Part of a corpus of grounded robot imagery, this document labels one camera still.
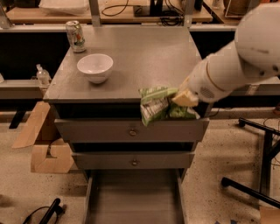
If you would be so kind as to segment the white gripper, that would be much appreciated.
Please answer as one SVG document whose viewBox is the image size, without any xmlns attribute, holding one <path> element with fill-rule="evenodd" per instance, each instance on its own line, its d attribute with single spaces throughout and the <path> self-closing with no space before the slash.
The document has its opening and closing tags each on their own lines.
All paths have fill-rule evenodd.
<svg viewBox="0 0 280 224">
<path fill-rule="evenodd" d="M 203 102 L 217 102 L 231 94 L 214 83 L 209 71 L 209 58 L 203 59 L 191 71 L 179 86 L 178 92 L 171 100 L 180 107 L 195 107 L 199 99 Z"/>
</svg>

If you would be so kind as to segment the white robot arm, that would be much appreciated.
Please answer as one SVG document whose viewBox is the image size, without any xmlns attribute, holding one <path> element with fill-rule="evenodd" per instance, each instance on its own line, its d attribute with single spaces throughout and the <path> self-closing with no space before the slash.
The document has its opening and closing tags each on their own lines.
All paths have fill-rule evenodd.
<svg viewBox="0 0 280 224">
<path fill-rule="evenodd" d="M 233 41 L 194 67 L 172 101 L 181 107 L 217 102 L 279 73 L 280 3 L 262 3 L 241 19 Z"/>
</svg>

